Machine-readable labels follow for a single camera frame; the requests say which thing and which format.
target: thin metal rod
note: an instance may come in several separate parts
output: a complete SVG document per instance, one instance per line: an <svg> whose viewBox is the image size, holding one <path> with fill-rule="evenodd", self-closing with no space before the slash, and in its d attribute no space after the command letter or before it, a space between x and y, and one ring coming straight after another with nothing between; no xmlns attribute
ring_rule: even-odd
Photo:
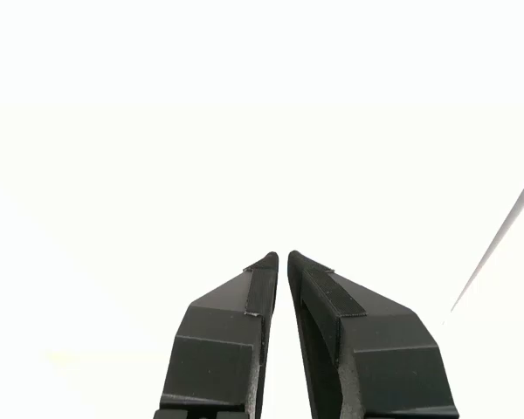
<svg viewBox="0 0 524 419"><path fill-rule="evenodd" d="M454 306L452 306L451 313L454 311L454 308L456 308L456 305L458 302L464 297L465 292L468 290L470 285L472 284L475 277L478 276L479 271L481 271L481 268L483 268L483 265L486 264L487 260L491 257L494 250L499 245L500 241L503 239L503 237L507 234L508 229L510 229L510 226L513 225L514 221L522 210L524 209L524 189L522 190L520 196L516 200L516 203L514 204L513 208L510 210L510 212L507 215L507 218L505 218L505 221L500 226L499 231L497 231L497 234L493 238L491 244L489 244L489 247L487 248L485 254L479 261L478 265L476 266L475 270L473 271L472 276L468 279L468 282L465 284L464 289L456 299L456 302L454 303Z"/></svg>

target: white background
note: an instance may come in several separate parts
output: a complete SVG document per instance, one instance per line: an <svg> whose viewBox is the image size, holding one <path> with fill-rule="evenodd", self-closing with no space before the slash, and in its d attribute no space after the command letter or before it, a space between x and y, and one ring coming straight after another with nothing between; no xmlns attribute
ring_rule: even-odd
<svg viewBox="0 0 524 419"><path fill-rule="evenodd" d="M268 251L264 417L310 417L286 255L414 309L524 415L524 3L0 2L0 418L151 417L190 301Z"/></svg>

